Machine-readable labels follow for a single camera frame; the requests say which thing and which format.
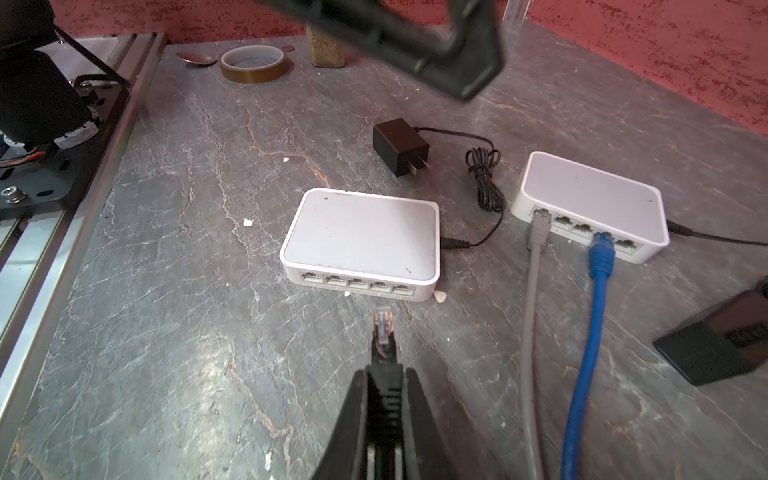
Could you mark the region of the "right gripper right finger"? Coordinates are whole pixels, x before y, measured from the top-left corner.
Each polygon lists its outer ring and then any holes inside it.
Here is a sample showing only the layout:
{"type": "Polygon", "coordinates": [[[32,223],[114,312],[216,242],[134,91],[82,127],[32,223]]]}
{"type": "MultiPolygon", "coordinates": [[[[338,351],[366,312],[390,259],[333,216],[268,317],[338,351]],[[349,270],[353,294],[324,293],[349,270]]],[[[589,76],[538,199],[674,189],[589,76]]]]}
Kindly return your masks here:
{"type": "Polygon", "coordinates": [[[424,389],[413,368],[404,370],[402,435],[405,479],[458,479],[424,389]]]}

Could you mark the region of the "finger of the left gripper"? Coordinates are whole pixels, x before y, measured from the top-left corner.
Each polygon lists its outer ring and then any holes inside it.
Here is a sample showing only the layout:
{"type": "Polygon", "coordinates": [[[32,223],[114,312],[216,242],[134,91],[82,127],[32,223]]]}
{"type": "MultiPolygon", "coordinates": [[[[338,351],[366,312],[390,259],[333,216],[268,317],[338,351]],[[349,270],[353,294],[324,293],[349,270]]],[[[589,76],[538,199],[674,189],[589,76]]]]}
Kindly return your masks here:
{"type": "Polygon", "coordinates": [[[459,101],[476,97],[504,66],[492,1],[449,1],[451,33],[446,39],[379,1],[266,4],[459,101]]]}

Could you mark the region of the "white switch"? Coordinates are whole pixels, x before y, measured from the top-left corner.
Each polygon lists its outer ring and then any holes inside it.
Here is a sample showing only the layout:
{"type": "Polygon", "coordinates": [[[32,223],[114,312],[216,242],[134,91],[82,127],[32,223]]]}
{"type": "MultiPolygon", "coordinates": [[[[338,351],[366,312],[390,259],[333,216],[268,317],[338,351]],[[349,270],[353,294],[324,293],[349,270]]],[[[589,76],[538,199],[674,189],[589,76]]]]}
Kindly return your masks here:
{"type": "Polygon", "coordinates": [[[666,248],[670,235],[660,191],[629,178],[550,153],[528,157],[511,204],[530,223],[550,214],[550,231],[583,245],[599,233],[613,238],[616,257],[643,264],[666,248]]]}
{"type": "Polygon", "coordinates": [[[441,274],[439,207],[313,188],[302,197],[279,257],[297,285],[424,302],[441,274]]]}

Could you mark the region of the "spice jar with brown contents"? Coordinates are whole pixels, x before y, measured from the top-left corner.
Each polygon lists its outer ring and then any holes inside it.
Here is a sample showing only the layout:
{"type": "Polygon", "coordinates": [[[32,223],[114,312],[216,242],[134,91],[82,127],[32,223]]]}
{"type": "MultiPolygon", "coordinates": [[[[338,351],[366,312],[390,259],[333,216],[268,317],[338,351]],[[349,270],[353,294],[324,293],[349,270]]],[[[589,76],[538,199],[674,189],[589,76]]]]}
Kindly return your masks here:
{"type": "Polygon", "coordinates": [[[343,68],[346,58],[343,45],[332,36],[310,25],[306,26],[310,62],[316,68],[343,68]]]}

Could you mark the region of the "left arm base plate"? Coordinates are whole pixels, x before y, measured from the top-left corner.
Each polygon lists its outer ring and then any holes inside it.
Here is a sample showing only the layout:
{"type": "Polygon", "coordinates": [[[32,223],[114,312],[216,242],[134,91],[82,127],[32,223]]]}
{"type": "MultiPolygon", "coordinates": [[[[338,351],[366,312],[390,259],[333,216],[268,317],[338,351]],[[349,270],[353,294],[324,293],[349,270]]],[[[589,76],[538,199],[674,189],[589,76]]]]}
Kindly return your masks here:
{"type": "Polygon", "coordinates": [[[3,167],[1,188],[15,187],[24,197],[12,203],[3,196],[1,218],[25,218],[77,207],[101,163],[128,98],[128,91],[116,84],[90,88],[85,99],[102,120],[94,137],[67,150],[50,145],[44,148],[43,157],[3,167]]]}

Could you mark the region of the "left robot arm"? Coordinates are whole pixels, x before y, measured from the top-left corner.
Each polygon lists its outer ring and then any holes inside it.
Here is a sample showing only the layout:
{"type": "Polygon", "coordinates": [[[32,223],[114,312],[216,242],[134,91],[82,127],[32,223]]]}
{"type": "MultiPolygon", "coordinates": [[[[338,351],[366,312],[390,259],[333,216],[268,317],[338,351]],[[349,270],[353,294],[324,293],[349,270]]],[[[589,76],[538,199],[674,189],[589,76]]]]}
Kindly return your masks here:
{"type": "MultiPolygon", "coordinates": [[[[447,40],[378,1],[274,1],[354,48],[460,101],[500,72],[503,55],[491,1],[451,1],[447,40]]],[[[47,1],[1,4],[1,165],[43,156],[43,147],[78,146],[98,134],[97,119],[42,47],[64,37],[47,1]]]]}

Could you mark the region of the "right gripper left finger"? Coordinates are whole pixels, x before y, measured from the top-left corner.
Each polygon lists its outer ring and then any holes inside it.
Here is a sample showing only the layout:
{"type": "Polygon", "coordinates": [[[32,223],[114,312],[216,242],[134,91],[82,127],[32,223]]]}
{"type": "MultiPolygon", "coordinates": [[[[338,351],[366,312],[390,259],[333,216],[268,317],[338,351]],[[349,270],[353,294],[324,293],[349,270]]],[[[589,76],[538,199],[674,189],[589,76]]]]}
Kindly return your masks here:
{"type": "Polygon", "coordinates": [[[334,430],[312,480],[364,477],[367,422],[367,375],[354,373],[334,430]]]}

